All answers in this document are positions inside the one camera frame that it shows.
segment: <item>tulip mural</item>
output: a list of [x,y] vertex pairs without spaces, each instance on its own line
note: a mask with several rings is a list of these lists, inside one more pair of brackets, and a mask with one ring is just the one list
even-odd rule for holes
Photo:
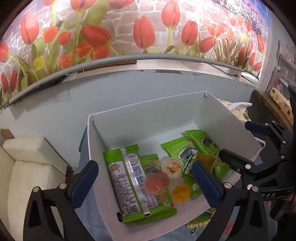
[[266,23],[259,0],[33,0],[0,43],[0,109],[46,76],[115,55],[208,58],[257,77]]

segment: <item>small snack wrapper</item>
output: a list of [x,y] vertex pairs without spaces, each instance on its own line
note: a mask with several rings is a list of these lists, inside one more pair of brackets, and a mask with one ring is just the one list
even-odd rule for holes
[[219,158],[219,148],[211,140],[211,138],[202,130],[190,130],[185,133],[192,139],[195,146],[201,153],[215,157],[216,162],[214,164],[213,171],[218,178],[222,178],[229,171],[230,167],[225,162],[222,162]]
[[[185,168],[188,166],[188,159],[192,158],[192,153],[194,151],[198,151],[189,137],[180,137],[178,139],[163,143],[160,146],[169,154],[169,156],[183,159]],[[202,194],[201,189],[192,176],[183,174],[182,178],[187,183],[187,185],[190,186],[191,198],[196,198]]]

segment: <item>red tulip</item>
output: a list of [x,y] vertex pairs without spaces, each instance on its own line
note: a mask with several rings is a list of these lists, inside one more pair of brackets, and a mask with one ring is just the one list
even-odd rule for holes
[[254,70],[257,72],[258,70],[261,69],[262,63],[257,63],[254,65]]
[[71,32],[62,32],[57,37],[60,45],[66,45],[71,39]]
[[195,21],[189,20],[182,30],[182,43],[185,46],[191,46],[197,38],[198,25]]
[[179,5],[174,0],[168,1],[161,12],[161,20],[167,28],[176,27],[180,21]]
[[27,12],[20,23],[20,34],[25,44],[32,44],[39,35],[39,23],[31,12]]
[[237,23],[237,21],[235,20],[235,18],[230,18],[230,24],[231,24],[232,26],[235,26],[236,23]]
[[227,57],[227,52],[226,52],[226,49],[224,48],[224,45],[225,45],[225,39],[222,39],[223,53],[224,53],[225,57]]
[[214,23],[210,24],[208,27],[207,27],[207,30],[209,32],[210,35],[212,36],[216,36],[216,37],[219,37],[221,35],[221,31],[220,29],[218,28],[218,26]]
[[135,0],[108,0],[109,6],[114,9],[121,9],[130,4],[132,4]]
[[110,49],[106,45],[99,45],[91,49],[91,59],[96,60],[100,58],[107,58],[110,53]]
[[154,44],[154,28],[147,17],[143,16],[136,19],[133,25],[133,38],[136,45],[141,49],[147,49]]
[[11,79],[10,79],[11,92],[13,92],[15,90],[16,86],[17,86],[17,71],[13,70],[11,73]]
[[0,43],[0,62],[6,62],[9,58],[9,48],[6,43]]
[[254,64],[255,57],[256,57],[256,53],[253,52],[253,53],[251,54],[250,59],[249,59],[249,65],[250,65],[250,66],[252,66],[252,65]]
[[233,40],[234,39],[234,33],[232,31],[229,31],[227,33],[227,38],[228,38],[229,41]]
[[246,21],[246,27],[248,31],[251,31],[253,29],[252,25]]
[[239,50],[239,62],[244,60],[244,47],[240,48]]
[[43,0],[45,6],[51,6],[55,3],[55,0]]
[[58,31],[57,26],[51,26],[49,28],[45,28],[41,33],[44,43],[46,44],[50,43],[54,39],[54,37],[57,35],[57,31]]
[[87,42],[80,43],[77,46],[75,46],[75,54],[78,57],[83,57],[87,55],[91,50],[91,45]]
[[59,58],[59,64],[62,66],[62,68],[68,68],[69,66],[72,65],[73,62],[73,55],[71,53],[63,54]]
[[80,33],[93,47],[106,45],[111,40],[111,34],[107,29],[93,24],[82,27]]
[[263,54],[264,53],[264,43],[263,43],[261,34],[257,34],[257,40],[258,40],[258,50],[261,54]]
[[253,41],[250,40],[248,50],[247,50],[247,55],[250,54],[252,52],[252,50],[253,50]]
[[4,73],[1,74],[1,82],[2,82],[2,90],[3,90],[3,93],[5,94],[8,90],[8,81]]
[[71,0],[71,7],[74,11],[85,11],[95,2],[96,0]]
[[239,25],[243,25],[243,24],[244,24],[244,17],[238,15],[238,16],[237,16],[237,22],[239,23]]
[[222,33],[226,33],[226,32],[227,32],[227,28],[226,28],[226,24],[225,24],[225,23],[219,23],[219,24],[218,24],[218,27],[219,27],[219,30],[220,30]]
[[200,52],[201,53],[206,53],[207,51],[209,51],[212,47],[214,47],[214,37],[210,36],[207,37],[205,39],[203,39],[200,42]]

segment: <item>yellow tulip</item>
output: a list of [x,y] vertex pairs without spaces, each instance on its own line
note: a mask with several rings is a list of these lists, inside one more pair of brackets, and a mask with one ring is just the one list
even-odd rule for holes
[[44,64],[45,64],[45,61],[44,61],[43,55],[34,59],[33,66],[37,71],[42,70],[44,67]]
[[248,36],[245,33],[243,33],[241,36],[241,40],[242,42],[246,42],[248,40]]

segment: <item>white wall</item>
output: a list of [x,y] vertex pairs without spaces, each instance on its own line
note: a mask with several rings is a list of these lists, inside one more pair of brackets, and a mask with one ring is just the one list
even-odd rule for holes
[[254,86],[242,82],[201,73],[124,71],[101,74],[27,97],[0,114],[0,128],[10,129],[16,138],[45,137],[69,166],[78,167],[78,147],[89,114],[197,91],[208,91],[230,102],[247,102],[253,90]]
[[262,70],[265,69],[266,71],[262,73],[262,91],[266,90],[271,77],[271,72],[277,64],[276,51],[278,48],[278,41],[285,41],[294,51],[296,51],[296,47],[286,29],[270,10],[268,10],[268,20],[268,39],[266,44],[265,58],[262,66]]

